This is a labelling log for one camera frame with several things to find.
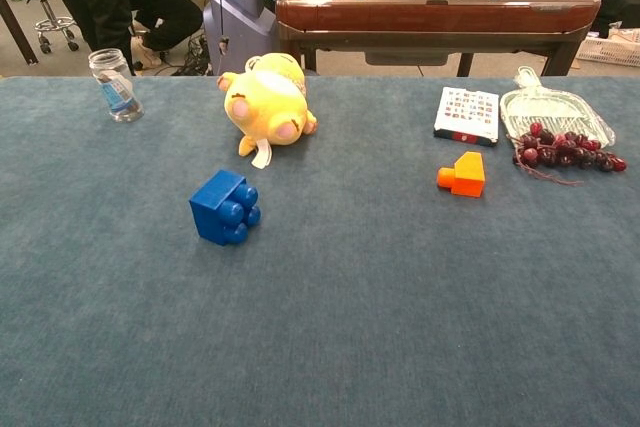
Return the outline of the blue building block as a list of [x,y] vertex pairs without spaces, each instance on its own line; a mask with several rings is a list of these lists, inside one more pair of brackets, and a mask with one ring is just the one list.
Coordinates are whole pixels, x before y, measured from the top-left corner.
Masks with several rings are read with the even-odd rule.
[[189,199],[199,235],[222,246],[243,243],[261,220],[258,195],[244,176],[216,172]]

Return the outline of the orange and blue toy block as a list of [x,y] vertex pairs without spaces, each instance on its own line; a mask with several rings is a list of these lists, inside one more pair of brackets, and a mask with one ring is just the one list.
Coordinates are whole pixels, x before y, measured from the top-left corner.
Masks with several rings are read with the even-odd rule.
[[485,186],[482,154],[467,151],[452,167],[441,167],[437,172],[437,186],[448,189],[451,194],[478,198]]

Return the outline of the yellow plush toy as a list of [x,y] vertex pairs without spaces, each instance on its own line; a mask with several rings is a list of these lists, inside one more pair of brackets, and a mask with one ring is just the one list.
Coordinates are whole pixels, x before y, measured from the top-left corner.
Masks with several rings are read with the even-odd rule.
[[217,85],[225,93],[228,118],[243,133],[238,153],[255,152],[252,165],[258,169],[269,166],[274,145],[291,145],[317,130],[307,104],[305,74],[289,54],[254,56],[244,72],[225,72]]

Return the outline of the white mahjong print box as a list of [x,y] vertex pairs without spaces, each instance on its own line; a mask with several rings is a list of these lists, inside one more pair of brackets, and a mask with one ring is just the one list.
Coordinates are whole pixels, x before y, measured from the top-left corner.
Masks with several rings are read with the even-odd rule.
[[444,87],[433,133],[435,137],[493,147],[499,139],[499,96]]

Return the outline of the brown mahjong table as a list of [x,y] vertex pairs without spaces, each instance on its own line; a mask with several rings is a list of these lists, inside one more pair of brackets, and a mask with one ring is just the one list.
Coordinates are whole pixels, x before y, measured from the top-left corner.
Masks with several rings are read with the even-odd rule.
[[315,63],[318,50],[366,52],[389,64],[476,53],[545,57],[545,76],[564,76],[600,0],[276,0],[282,50]]

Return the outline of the blue table cloth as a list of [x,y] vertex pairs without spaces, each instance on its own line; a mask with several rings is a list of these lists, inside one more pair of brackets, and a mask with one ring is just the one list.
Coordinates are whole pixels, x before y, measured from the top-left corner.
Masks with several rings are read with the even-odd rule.
[[[317,132],[255,169],[211,78],[140,78],[118,124],[90,77],[0,80],[0,427],[640,427],[640,78],[563,77],[621,173],[480,198],[437,78],[312,77]],[[258,190],[202,238],[219,170]]]

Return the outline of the clear jar with label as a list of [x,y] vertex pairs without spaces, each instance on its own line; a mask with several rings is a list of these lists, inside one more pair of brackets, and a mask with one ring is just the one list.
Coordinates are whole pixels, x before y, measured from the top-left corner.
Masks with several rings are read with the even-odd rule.
[[134,122],[144,115],[144,108],[134,94],[129,65],[119,49],[107,48],[91,52],[88,64],[114,121]]

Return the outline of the green dustpan in plastic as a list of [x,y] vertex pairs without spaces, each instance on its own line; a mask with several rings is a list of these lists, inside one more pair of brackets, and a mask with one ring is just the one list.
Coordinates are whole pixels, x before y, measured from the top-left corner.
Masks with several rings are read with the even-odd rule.
[[603,147],[615,144],[615,132],[582,97],[544,87],[529,66],[518,68],[514,82],[518,89],[505,93],[499,107],[511,137],[529,133],[530,125],[540,122],[552,134],[572,131],[598,140]]

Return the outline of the dark red grape bunch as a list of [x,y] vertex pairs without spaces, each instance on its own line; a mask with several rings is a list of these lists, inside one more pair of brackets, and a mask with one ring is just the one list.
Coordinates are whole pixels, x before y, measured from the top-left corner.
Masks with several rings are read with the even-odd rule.
[[537,179],[561,185],[577,185],[579,181],[562,180],[542,172],[540,167],[578,167],[603,173],[624,172],[628,167],[622,157],[606,150],[600,140],[574,131],[554,134],[541,122],[533,122],[527,132],[507,138],[513,144],[515,166]]

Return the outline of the chrome rolling stool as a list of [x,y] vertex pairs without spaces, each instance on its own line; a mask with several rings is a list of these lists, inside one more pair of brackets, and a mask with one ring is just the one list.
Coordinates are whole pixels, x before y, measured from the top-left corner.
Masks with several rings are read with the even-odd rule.
[[46,14],[46,18],[37,22],[34,29],[38,33],[38,41],[41,51],[44,54],[51,53],[51,45],[49,39],[45,36],[47,32],[60,32],[66,39],[68,48],[75,52],[79,49],[79,45],[75,42],[75,36],[71,31],[71,28],[76,25],[76,22],[72,17],[59,17],[57,16],[48,2],[48,0],[39,0],[43,11]]

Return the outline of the white plastic basket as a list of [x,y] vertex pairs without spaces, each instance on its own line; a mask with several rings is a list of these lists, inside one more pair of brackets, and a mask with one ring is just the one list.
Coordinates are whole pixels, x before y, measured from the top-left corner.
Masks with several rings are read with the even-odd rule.
[[640,42],[629,37],[614,35],[603,39],[587,36],[576,54],[579,60],[640,67]]

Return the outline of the dark table leg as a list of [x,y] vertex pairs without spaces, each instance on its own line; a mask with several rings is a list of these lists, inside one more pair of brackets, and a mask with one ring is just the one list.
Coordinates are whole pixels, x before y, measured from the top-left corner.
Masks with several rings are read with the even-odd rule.
[[17,18],[15,17],[7,0],[0,0],[0,16],[8,28],[14,42],[19,48],[25,62],[28,65],[38,63],[38,58],[28,42]]

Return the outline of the black bag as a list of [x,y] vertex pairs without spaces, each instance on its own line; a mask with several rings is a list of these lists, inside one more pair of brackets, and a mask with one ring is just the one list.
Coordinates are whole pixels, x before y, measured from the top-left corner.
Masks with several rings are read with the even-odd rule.
[[640,0],[600,0],[600,8],[590,31],[600,38],[609,36],[609,28],[620,22],[622,28],[640,28]]

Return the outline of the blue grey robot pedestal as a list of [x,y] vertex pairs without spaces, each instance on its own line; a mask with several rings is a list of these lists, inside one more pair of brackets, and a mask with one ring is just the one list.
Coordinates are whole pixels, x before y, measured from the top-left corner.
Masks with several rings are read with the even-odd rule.
[[215,75],[243,71],[249,58],[279,50],[276,16],[264,0],[209,0],[203,18]]

